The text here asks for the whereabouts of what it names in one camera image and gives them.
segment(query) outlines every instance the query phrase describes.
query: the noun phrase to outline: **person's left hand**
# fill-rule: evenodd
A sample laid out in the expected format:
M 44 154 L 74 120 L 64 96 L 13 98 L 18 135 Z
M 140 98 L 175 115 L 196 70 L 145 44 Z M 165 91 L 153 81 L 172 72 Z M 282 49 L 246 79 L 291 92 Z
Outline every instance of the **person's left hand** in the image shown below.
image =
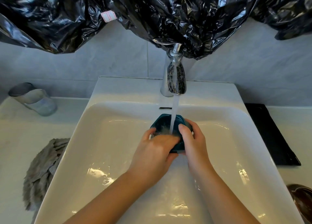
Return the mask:
M 157 135 L 149 139 L 155 128 L 147 130 L 138 145 L 127 171 L 146 189 L 155 185 L 168 171 L 177 153 L 169 153 L 180 138 L 173 135 Z

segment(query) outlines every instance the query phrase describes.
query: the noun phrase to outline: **forearm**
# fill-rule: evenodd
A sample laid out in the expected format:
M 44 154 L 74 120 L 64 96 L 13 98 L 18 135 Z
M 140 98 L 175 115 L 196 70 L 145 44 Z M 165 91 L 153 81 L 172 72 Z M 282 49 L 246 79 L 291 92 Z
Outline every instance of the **forearm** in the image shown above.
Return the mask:
M 259 224 L 212 167 L 198 181 L 215 224 Z
M 124 173 L 64 224 L 113 224 L 147 190 Z

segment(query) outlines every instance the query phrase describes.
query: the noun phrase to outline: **faucet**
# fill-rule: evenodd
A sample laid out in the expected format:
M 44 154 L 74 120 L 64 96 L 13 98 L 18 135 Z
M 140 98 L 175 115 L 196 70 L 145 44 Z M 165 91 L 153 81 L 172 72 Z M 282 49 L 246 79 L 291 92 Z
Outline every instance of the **faucet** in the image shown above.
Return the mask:
M 167 58 L 163 70 L 163 83 L 160 92 L 164 96 L 181 95 L 186 92 L 185 72 L 182 65 L 183 52 L 180 52 L 181 43 L 170 38 L 156 38 L 153 42 L 160 45 L 174 45 L 167 50 Z

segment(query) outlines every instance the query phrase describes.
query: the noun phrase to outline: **hand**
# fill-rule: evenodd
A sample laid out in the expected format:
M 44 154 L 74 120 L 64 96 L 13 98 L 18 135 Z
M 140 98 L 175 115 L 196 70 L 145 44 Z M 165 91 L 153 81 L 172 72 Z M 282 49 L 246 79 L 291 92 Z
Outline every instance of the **hand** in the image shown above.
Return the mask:
M 133 156 L 129 170 L 132 177 L 138 179 L 146 189 L 155 185 L 168 171 L 177 153 L 169 153 L 179 141 L 179 137 L 172 135 L 157 135 L 149 140 L 151 128 L 144 133 Z
M 207 169 L 214 171 L 208 157 L 206 139 L 199 126 L 188 119 L 185 119 L 193 127 L 193 132 L 183 124 L 179 124 L 179 131 L 182 134 L 185 146 L 185 154 L 188 158 L 189 169 L 195 179 L 206 172 Z

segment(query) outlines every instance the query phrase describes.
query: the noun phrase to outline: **black mat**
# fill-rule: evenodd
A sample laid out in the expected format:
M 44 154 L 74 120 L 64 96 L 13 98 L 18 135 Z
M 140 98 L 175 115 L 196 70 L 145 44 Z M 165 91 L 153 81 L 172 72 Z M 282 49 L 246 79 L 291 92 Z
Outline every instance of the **black mat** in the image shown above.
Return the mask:
M 250 103 L 245 103 L 245 106 L 267 146 L 275 165 L 301 166 L 300 161 L 275 125 L 266 106 Z

